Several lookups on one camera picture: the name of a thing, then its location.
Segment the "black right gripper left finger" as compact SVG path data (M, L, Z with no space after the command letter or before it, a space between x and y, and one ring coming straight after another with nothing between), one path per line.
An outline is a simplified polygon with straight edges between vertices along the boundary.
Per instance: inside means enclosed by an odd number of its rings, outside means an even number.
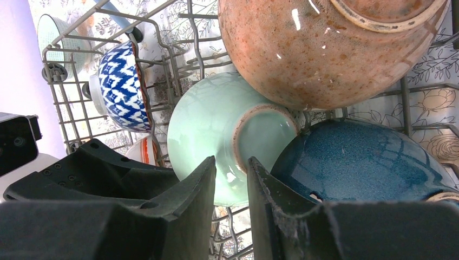
M207 259L215 158L138 207L109 200L1 203L1 259Z

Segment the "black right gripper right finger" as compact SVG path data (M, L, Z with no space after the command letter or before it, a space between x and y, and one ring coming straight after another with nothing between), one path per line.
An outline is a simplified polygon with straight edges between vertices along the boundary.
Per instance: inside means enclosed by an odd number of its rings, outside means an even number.
M248 160L256 259L458 259L458 206L451 202L314 204Z

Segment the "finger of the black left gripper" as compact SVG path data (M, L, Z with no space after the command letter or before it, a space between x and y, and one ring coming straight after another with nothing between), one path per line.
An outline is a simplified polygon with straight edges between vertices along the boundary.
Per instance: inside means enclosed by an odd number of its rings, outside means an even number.
M139 208L179 182L171 168L144 164L93 139L10 184L5 200L110 200Z

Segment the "dark teal gold bowl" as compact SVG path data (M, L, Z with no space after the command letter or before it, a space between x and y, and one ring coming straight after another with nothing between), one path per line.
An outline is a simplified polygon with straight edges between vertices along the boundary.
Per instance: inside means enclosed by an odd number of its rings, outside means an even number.
M311 126L282 151L271 174L319 200L446 200L458 188L420 144L383 125L338 118Z

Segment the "light green bowl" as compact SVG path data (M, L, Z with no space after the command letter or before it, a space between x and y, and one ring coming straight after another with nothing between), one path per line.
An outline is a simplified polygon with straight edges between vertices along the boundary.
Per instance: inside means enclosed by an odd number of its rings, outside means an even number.
M215 158L214 205L248 204L248 159L270 170L298 135L291 113L255 91L237 72L211 75L190 87L175 106L167 147L184 180L206 157Z

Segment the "pale green checkered bowl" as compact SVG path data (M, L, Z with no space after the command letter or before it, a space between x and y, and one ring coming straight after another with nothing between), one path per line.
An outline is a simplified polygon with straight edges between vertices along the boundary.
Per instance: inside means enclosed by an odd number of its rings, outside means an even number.
M37 37L40 51L44 51L46 47L52 45L61 33L65 32L70 27L70 24L48 14L43 14L38 21ZM80 34L73 30L68 37L59 40L53 48L59 50L48 50L46 52L47 66L49 69L60 68L64 70L61 79L72 79L74 74L82 71L85 65L88 65L92 60L92 54L88 53L91 49L88 40L80 39Z

